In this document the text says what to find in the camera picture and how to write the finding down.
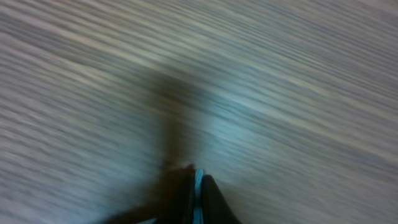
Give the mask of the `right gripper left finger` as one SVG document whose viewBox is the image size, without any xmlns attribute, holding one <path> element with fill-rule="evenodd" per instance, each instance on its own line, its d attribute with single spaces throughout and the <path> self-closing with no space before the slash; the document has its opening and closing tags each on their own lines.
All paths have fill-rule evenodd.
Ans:
<svg viewBox="0 0 398 224">
<path fill-rule="evenodd" d="M 105 223 L 191 223 L 195 172 L 193 164 L 164 172 L 152 192 L 153 202 L 114 215 Z"/>
</svg>

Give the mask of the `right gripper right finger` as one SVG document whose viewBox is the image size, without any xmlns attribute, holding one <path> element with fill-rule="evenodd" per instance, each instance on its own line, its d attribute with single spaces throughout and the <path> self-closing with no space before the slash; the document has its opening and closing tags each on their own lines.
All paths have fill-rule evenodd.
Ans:
<svg viewBox="0 0 398 224">
<path fill-rule="evenodd" d="M 204 224 L 241 224 L 211 175 L 202 180 L 201 201 Z"/>
</svg>

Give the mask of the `light blue printed t-shirt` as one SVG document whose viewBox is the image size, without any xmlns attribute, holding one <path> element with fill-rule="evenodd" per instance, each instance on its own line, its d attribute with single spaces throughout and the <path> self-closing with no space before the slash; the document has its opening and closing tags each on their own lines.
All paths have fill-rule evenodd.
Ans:
<svg viewBox="0 0 398 224">
<path fill-rule="evenodd" d="M 164 210 L 139 224 L 204 224 L 201 201 L 203 170 L 188 174 L 178 185 Z"/>
</svg>

